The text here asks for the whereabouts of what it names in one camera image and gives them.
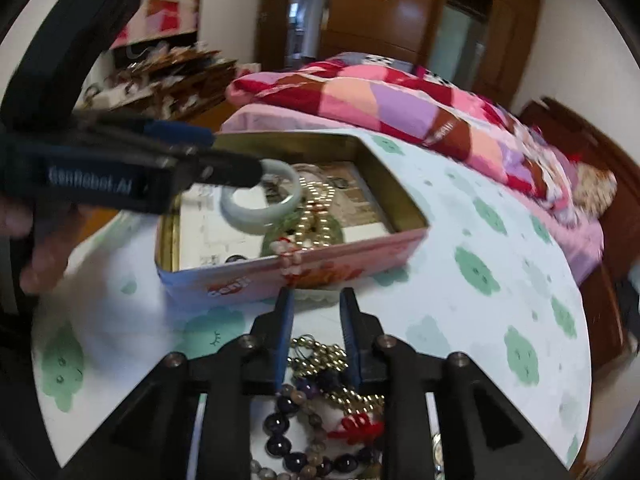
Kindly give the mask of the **person's left hand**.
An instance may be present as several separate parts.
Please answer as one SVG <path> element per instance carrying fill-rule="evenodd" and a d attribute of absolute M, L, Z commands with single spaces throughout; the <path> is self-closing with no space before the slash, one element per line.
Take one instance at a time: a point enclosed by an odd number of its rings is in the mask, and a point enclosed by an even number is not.
<path fill-rule="evenodd" d="M 73 205 L 58 226 L 42 240 L 35 242 L 27 263 L 20 274 L 21 290 L 27 295 L 38 295 L 54 289 L 62 280 L 68 259 L 79 244 L 93 209 L 86 205 Z M 29 234 L 34 224 L 32 212 L 16 200 L 1 197 L 1 234 L 19 240 Z"/>

